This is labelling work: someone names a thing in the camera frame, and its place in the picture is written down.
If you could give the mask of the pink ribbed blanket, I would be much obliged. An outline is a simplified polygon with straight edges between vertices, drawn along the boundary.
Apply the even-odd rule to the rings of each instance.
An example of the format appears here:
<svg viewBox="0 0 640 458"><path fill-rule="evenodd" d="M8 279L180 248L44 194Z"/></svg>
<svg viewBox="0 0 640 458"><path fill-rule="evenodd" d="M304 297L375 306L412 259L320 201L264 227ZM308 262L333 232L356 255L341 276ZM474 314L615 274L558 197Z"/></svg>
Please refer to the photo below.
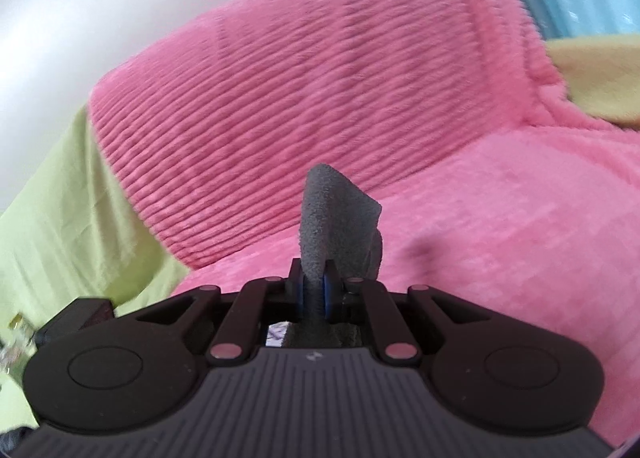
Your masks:
<svg viewBox="0 0 640 458"><path fill-rule="evenodd" d="M326 163L381 204L388 288L584 343L593 427L638 431L639 135L568 100L520 0L232 0L105 75L88 113L182 290L288 265Z"/></svg>

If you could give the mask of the green sheet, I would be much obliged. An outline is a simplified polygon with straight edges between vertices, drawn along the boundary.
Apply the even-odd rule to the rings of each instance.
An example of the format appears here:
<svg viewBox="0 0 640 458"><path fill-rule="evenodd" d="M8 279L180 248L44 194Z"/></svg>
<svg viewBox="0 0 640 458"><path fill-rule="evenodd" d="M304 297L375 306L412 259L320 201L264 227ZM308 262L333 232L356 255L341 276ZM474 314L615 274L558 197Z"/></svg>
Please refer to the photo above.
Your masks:
<svg viewBox="0 0 640 458"><path fill-rule="evenodd" d="M15 317L39 328L78 297L130 313L166 299L189 271L134 211L80 110L1 215L1 341Z"/></svg>

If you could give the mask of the yellow sofa cover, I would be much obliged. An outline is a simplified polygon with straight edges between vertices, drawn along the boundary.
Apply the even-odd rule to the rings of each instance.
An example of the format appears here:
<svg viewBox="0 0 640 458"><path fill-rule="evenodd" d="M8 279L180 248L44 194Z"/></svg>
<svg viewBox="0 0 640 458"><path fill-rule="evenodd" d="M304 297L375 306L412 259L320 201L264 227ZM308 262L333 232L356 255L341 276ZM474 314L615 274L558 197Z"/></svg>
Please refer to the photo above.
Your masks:
<svg viewBox="0 0 640 458"><path fill-rule="evenodd" d="M547 52L568 95L590 117L639 129L639 34L548 40Z"/></svg>

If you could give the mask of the grey cleaning cloth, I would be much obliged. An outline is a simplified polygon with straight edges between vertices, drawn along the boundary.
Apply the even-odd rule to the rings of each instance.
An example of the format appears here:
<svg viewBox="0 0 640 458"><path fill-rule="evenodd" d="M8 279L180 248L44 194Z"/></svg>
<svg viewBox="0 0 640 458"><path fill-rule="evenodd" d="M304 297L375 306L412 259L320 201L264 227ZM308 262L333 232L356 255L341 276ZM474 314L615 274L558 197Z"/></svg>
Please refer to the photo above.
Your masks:
<svg viewBox="0 0 640 458"><path fill-rule="evenodd" d="M378 220L382 205L332 166L309 170L299 225L304 274L302 318L286 330L286 348L354 348L359 329L347 322L326 321L323 275L335 264L343 278L378 277L383 253Z"/></svg>

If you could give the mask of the clutter on side table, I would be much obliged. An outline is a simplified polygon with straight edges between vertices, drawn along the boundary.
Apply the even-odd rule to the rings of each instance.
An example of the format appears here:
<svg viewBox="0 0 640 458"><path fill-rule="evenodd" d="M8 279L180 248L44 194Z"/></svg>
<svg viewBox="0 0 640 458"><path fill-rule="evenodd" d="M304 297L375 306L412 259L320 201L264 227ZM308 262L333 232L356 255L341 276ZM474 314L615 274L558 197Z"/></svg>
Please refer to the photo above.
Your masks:
<svg viewBox="0 0 640 458"><path fill-rule="evenodd" d="M1 332L1 372L20 388L26 366L37 352L35 335L35 327L22 313L16 314Z"/></svg>

